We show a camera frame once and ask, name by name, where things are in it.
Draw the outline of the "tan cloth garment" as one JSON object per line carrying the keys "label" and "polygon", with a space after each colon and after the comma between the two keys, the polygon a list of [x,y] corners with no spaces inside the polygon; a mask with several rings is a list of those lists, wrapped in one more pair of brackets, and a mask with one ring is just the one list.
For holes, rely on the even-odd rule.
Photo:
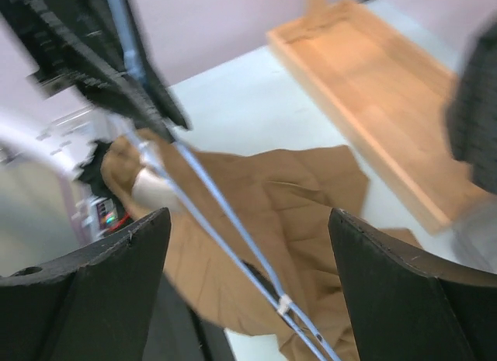
{"label": "tan cloth garment", "polygon": [[[276,271],[284,290],[343,360],[359,353],[328,232],[333,208],[360,213],[369,180],[346,146],[197,159]],[[288,360],[313,352],[188,211],[169,197],[164,270],[202,318],[243,335],[275,335]]]}

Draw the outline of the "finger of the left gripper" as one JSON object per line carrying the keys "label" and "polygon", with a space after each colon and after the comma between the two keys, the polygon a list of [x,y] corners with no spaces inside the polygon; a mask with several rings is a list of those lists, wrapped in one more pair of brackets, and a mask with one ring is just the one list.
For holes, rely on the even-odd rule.
{"label": "finger of the left gripper", "polygon": [[127,87],[116,98],[116,113],[140,128],[166,130],[171,123],[189,130],[191,125],[182,107],[149,61],[131,0],[116,0],[116,37]]}
{"label": "finger of the left gripper", "polygon": [[[38,65],[40,85],[75,86],[93,105],[116,113],[116,98],[127,88],[116,0],[1,0],[1,15]],[[152,131],[173,141],[168,127]]]}

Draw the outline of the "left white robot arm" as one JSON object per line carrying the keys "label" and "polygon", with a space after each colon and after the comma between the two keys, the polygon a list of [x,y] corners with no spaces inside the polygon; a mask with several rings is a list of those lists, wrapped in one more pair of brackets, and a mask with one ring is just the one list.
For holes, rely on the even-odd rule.
{"label": "left white robot arm", "polygon": [[[74,86],[94,106],[151,129],[169,143],[166,120],[189,129],[159,78],[141,39],[131,0],[1,0],[1,16],[38,65],[34,77],[49,95]],[[1,111],[1,142],[83,181],[97,143],[43,130],[40,123]],[[131,199],[157,210],[180,208],[170,182],[138,172]]]}

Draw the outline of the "dark grey dotted skirt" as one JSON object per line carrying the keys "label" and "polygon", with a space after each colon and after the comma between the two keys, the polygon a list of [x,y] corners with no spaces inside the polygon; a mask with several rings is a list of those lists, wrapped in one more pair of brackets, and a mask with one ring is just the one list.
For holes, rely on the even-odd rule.
{"label": "dark grey dotted skirt", "polygon": [[450,152],[471,181],[496,193],[496,21],[475,39],[445,112]]}

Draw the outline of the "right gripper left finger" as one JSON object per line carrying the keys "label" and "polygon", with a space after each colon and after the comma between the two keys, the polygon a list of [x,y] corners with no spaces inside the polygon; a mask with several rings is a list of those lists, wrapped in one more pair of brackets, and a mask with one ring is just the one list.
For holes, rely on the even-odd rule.
{"label": "right gripper left finger", "polygon": [[171,228],[165,208],[1,279],[3,360],[140,360]]}

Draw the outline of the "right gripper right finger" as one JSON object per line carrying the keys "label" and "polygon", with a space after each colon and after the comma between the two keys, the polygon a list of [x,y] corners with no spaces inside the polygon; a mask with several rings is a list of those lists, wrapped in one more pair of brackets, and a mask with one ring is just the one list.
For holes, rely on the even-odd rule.
{"label": "right gripper right finger", "polygon": [[344,210],[328,223],[362,360],[496,358],[496,276],[414,247]]}

